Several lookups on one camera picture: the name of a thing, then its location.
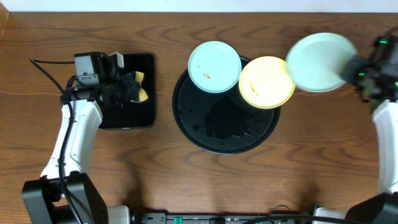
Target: black tray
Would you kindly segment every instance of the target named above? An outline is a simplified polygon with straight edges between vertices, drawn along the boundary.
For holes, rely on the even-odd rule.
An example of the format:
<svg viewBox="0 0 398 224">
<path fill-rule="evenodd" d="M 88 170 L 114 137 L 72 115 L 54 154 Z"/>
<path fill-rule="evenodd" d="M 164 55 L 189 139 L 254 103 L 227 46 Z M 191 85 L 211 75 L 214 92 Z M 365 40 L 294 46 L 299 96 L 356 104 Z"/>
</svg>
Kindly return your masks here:
<svg viewBox="0 0 398 224">
<path fill-rule="evenodd" d="M 250 60 L 242 58 L 242 68 Z M 173 93 L 173 113 L 181 132 L 197 146 L 220 154 L 246 152 L 272 133 L 280 107 L 264 110 L 251 106 L 238 83 L 223 93 L 199 89 L 186 70 Z"/>
</svg>

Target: yellow plate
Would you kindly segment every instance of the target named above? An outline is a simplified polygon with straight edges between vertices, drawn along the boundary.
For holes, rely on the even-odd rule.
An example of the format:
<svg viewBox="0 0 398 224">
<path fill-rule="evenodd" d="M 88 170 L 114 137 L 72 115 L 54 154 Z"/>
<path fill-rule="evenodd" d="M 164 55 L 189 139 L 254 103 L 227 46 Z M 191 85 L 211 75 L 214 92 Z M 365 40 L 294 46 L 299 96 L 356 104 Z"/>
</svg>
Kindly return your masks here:
<svg viewBox="0 0 398 224">
<path fill-rule="evenodd" d="M 239 78 L 239 90 L 251 105 L 271 109 L 284 104 L 293 94 L 295 83 L 286 62 L 277 57 L 260 57 L 248 63 Z"/>
</svg>

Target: wooden table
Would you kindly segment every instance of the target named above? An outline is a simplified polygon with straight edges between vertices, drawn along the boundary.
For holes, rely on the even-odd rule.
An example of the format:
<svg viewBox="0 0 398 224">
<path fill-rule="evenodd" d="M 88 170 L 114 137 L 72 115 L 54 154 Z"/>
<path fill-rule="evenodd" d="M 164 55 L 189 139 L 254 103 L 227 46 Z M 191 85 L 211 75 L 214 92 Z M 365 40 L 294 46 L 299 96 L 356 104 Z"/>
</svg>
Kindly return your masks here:
<svg viewBox="0 0 398 224">
<path fill-rule="evenodd" d="M 91 179 L 108 205 L 139 211 L 267 213 L 278 205 L 347 210 L 377 185 L 377 136 L 353 88 L 296 92 L 259 147 L 206 152 L 179 130 L 174 86 L 192 50 L 209 40 L 241 55 L 284 58 L 302 37 L 336 32 L 362 55 L 397 14 L 11 13 L 0 54 L 0 222 L 29 223 L 24 182 L 39 178 L 61 122 L 60 93 L 29 58 L 73 60 L 78 52 L 151 52 L 157 116 L 149 129 L 97 132 Z M 62 86 L 73 65 L 44 65 Z"/>
</svg>

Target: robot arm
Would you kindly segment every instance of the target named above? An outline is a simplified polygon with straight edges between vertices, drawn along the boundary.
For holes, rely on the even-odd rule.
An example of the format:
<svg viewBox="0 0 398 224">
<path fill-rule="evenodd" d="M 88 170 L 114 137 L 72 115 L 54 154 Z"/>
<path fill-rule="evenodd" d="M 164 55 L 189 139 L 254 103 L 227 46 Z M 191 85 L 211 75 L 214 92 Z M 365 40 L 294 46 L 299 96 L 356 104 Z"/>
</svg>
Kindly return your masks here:
<svg viewBox="0 0 398 224">
<path fill-rule="evenodd" d="M 377 194 L 398 192 L 398 103 L 383 101 L 373 112 L 379 140 Z"/>
<path fill-rule="evenodd" d="M 75 113 L 74 125 L 70 133 L 65 151 L 64 176 L 71 172 L 90 173 L 91 153 L 95 134 L 102 122 L 102 113 L 96 101 L 76 100 L 72 101 Z M 58 178 L 58 158 L 61 146 L 69 123 L 70 112 L 67 105 L 62 107 L 62 124 L 58 134 L 57 143 L 51 155 L 49 163 L 43 170 L 41 177 L 47 179 Z"/>
</svg>

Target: cable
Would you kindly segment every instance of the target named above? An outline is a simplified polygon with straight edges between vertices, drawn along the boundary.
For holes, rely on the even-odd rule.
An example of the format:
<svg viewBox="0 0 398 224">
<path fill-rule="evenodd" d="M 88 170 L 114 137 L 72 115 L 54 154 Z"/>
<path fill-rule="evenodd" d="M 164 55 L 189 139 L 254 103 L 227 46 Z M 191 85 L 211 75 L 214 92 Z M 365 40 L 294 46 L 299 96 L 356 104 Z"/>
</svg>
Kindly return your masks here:
<svg viewBox="0 0 398 224">
<path fill-rule="evenodd" d="M 285 208 L 289 209 L 290 212 L 293 212 L 287 205 L 277 205 L 277 206 L 275 206 L 275 207 L 271 210 L 271 212 L 268 214 L 268 216 L 270 217 L 270 216 L 274 213 L 275 209 L 280 208 L 280 207 L 285 207 Z"/>
<path fill-rule="evenodd" d="M 83 86 L 84 84 L 78 79 L 76 75 L 72 75 L 68 81 L 67 81 L 67 88 L 71 88 L 74 82 L 77 82 L 80 86 Z"/>
<path fill-rule="evenodd" d="M 74 121 L 74 117 L 73 117 L 74 114 L 73 114 L 72 105 L 70 104 L 70 98 L 67 96 L 67 94 L 65 93 L 63 88 L 59 85 L 59 83 L 57 81 L 55 81 L 55 79 L 53 77 L 51 77 L 50 74 L 48 74 L 42 67 L 40 67 L 40 65 L 38 65 L 36 63 L 36 62 L 40 62 L 40 61 L 31 59 L 30 62 L 32 62 L 34 66 L 36 66 L 42 73 L 44 73 L 45 76 L 47 76 L 55 84 L 55 86 L 61 91 L 61 94 L 64 97 L 64 99 L 67 101 L 67 105 L 69 107 L 69 113 L 70 113 L 69 124 L 68 124 L 67 131 L 65 133 L 65 137 L 62 142 L 60 157 L 58 159 L 58 172 L 59 172 L 59 176 L 60 176 L 60 185 L 61 185 L 62 193 L 64 194 L 64 196 L 70 206 L 70 209 L 76 218 L 76 221 L 79 224 L 83 224 L 83 221 L 81 220 L 81 217 L 79 216 L 77 209 L 76 209 L 75 205 L 73 204 L 72 199 L 70 198 L 69 191 L 66 188 L 65 179 L 63 176 L 63 173 L 65 172 L 64 167 L 63 167 L 64 166 L 63 161 L 65 159 L 65 150 L 67 148 L 68 138 L 70 135 L 70 131 L 72 130 L 73 121 Z"/>
<path fill-rule="evenodd" d="M 36 63 L 54 63 L 54 64 L 59 64 L 59 65 L 75 63 L 75 62 L 49 62 L 49 61 L 41 61 L 41 60 L 35 60 L 35 59 L 31 59 L 31 60 L 33 60 Z"/>
<path fill-rule="evenodd" d="M 243 224 L 257 224 L 259 222 L 268 222 L 271 220 L 307 220 L 307 221 L 318 221 L 318 222 L 327 222 L 327 223 L 336 223 L 336 224 L 364 224 L 362 222 L 357 222 L 352 220 L 344 220 L 340 218 L 330 218 L 330 217 L 316 217 L 312 215 L 278 215 L 274 217 L 255 218 Z"/>
</svg>

